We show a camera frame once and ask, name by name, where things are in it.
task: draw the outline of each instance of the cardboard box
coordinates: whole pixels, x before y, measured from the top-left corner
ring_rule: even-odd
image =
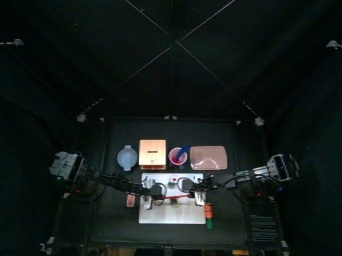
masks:
[[[140,140],[138,165],[142,170],[165,170],[165,140]]]

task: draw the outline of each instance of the table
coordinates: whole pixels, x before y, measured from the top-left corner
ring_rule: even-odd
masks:
[[[106,174],[118,172],[128,179],[138,181],[145,170],[140,170],[136,165],[130,172],[124,172],[116,156],[124,145],[130,145],[138,152],[140,139],[165,139],[166,152],[173,147],[185,145],[224,146],[226,170],[193,171],[188,162],[184,169],[176,169],[177,173],[212,173],[217,182],[225,181],[236,171],[264,165],[268,160],[261,128],[252,122],[224,120],[116,118],[106,119],[104,123],[85,123],[80,127],[73,149]],[[168,166],[162,172],[173,172],[173,168]],[[77,202],[74,205],[70,200],[63,200],[63,208],[66,205],[69,214],[57,220],[57,240],[59,243],[68,240],[69,244],[77,246],[88,244],[134,248],[245,248],[247,231],[241,203],[224,189],[209,192],[206,198],[213,204],[212,230],[206,230],[205,225],[138,224],[138,200],[133,208],[126,208],[126,195],[106,187],[102,195],[90,204]],[[62,223],[72,223],[70,221],[76,222],[74,225],[68,224],[68,229],[74,230],[73,233],[62,227]]]

